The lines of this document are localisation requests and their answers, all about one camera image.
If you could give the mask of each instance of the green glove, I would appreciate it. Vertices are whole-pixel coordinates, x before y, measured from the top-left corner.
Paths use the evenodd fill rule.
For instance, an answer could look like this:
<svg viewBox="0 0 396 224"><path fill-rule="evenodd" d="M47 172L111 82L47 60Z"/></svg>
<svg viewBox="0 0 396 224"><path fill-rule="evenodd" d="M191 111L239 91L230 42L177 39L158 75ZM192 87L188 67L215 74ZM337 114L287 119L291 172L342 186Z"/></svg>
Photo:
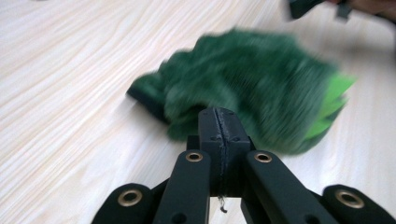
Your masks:
<svg viewBox="0 0 396 224"><path fill-rule="evenodd" d="M169 124L172 139L197 134L202 109L223 107L237 114L257 148L298 154L330 129L352 83L291 35L231 30L176 52L128 94Z"/></svg>

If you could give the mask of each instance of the white wooden surface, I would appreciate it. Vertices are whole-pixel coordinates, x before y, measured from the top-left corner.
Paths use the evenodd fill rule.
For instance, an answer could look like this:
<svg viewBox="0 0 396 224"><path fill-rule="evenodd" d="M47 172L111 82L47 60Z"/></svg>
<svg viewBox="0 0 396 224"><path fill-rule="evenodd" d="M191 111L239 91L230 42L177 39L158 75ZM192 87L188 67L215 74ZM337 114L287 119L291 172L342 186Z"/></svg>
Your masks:
<svg viewBox="0 0 396 224"><path fill-rule="evenodd" d="M309 188L345 184L396 216L395 30L322 5L287 21L285 1L0 2L0 223L90 223L126 183L154 187L184 143L133 99L132 81L175 50L232 27L294 33L358 79L314 149L282 160ZM238 200L210 223L244 223Z"/></svg>

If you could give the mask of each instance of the wood grain surface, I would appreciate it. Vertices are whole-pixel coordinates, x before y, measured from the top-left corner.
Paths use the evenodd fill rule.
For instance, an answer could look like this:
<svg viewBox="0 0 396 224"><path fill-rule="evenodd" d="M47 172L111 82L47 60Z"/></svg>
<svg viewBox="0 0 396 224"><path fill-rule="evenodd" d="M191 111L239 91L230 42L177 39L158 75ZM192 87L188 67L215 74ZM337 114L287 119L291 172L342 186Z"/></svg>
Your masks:
<svg viewBox="0 0 396 224"><path fill-rule="evenodd" d="M395 29L334 13L322 4L288 21L281 0L0 1L0 223L90 223L113 189L169 177L185 143L125 92L233 27L295 34L357 78L320 144L281 159L308 189L345 184L396 216ZM210 223L245 223L238 200L225 206L211 201Z"/></svg>

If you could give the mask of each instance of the metal ring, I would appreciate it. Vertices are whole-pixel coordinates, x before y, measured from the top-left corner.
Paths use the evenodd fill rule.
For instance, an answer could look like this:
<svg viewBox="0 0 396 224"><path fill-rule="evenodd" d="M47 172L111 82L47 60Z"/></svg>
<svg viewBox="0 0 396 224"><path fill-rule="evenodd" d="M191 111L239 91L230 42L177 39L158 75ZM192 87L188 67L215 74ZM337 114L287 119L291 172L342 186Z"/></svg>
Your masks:
<svg viewBox="0 0 396 224"><path fill-rule="evenodd" d="M340 201L340 203L343 203L346 206L352 207L352 208L363 208L364 207L364 201L358 197L356 194L344 190L344 189L339 189L335 192L335 198Z"/></svg>
<svg viewBox="0 0 396 224"><path fill-rule="evenodd" d="M262 152L257 153L254 156L254 159L256 159L256 161L265 162L265 163L272 161L272 157L270 155L262 153Z"/></svg>
<svg viewBox="0 0 396 224"><path fill-rule="evenodd" d="M125 198L128 194L133 194L134 198L131 200L128 200ZM135 205L139 203L143 198L143 194L140 190L138 189L127 189L125 190L122 194L119 196L119 204L124 206L124 207L129 207L132 205Z"/></svg>
<svg viewBox="0 0 396 224"><path fill-rule="evenodd" d="M191 152L186 156L186 159L188 161L201 161L203 158L204 156L201 153L197 153L197 152Z"/></svg>

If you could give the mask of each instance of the black clamp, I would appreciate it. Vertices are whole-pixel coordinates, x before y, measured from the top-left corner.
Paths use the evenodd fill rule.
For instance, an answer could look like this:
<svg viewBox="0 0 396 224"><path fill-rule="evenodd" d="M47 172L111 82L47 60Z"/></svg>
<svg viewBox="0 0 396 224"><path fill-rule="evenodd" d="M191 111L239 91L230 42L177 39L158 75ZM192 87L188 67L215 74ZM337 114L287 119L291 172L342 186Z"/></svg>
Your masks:
<svg viewBox="0 0 396 224"><path fill-rule="evenodd" d="M128 184L114 190L92 223L208 223L210 197L242 198L247 223L396 223L356 189L306 189L273 153L256 150L230 110L199 114L170 178L154 189Z"/></svg>

